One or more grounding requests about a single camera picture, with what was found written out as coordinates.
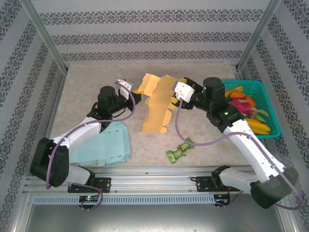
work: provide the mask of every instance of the white tabletop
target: white tabletop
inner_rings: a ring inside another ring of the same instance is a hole
[[[61,95],[59,107],[51,132],[57,137],[77,124],[90,112],[97,101],[101,87],[110,85],[117,88],[117,79],[130,79],[139,85],[146,73],[157,76],[171,75],[176,78],[189,77],[202,84],[206,77],[217,76],[223,80],[234,79],[229,63],[188,63],[188,64],[117,64],[117,65],[71,65]],[[137,105],[135,114],[123,124],[128,127],[131,148],[130,158],[117,166],[220,166],[248,165],[248,161],[228,139],[207,147],[195,147],[186,151],[171,164],[165,152],[176,150],[182,143],[175,130],[175,114],[164,134],[142,133],[141,128],[147,114],[145,98]],[[198,110],[182,110],[179,128],[184,137],[196,143],[208,142],[222,136],[206,118],[206,113]]]

